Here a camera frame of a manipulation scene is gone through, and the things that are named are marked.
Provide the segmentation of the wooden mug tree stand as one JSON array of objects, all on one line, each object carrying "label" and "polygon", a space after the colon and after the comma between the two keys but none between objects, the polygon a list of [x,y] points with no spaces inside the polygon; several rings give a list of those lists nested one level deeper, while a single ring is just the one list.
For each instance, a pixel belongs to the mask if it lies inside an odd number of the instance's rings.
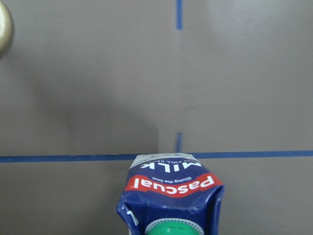
[{"label": "wooden mug tree stand", "polygon": [[10,49],[14,37],[14,23],[7,6],[0,1],[0,58]]}]

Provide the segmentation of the blue milk carton green cap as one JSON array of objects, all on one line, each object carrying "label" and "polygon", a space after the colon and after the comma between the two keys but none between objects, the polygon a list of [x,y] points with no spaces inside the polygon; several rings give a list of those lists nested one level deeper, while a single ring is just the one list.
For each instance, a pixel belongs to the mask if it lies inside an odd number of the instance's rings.
[{"label": "blue milk carton green cap", "polygon": [[217,235],[222,181],[193,155],[136,156],[116,206],[131,235]]}]

